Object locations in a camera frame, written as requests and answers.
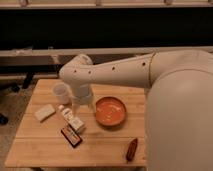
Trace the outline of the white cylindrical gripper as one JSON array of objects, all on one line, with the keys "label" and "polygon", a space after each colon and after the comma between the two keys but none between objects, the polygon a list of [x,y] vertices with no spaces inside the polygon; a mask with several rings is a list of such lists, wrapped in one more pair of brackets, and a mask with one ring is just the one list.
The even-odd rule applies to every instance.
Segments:
[{"label": "white cylindrical gripper", "polygon": [[74,105],[90,105],[93,102],[93,91],[89,84],[73,85],[71,91]]}]

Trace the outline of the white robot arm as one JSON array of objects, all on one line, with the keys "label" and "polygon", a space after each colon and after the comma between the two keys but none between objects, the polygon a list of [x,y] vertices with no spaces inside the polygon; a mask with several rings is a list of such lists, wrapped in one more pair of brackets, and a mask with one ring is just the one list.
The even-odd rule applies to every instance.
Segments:
[{"label": "white robot arm", "polygon": [[98,65],[80,54],[59,75],[78,101],[91,84],[147,88],[147,170],[213,171],[213,53],[156,52]]}]

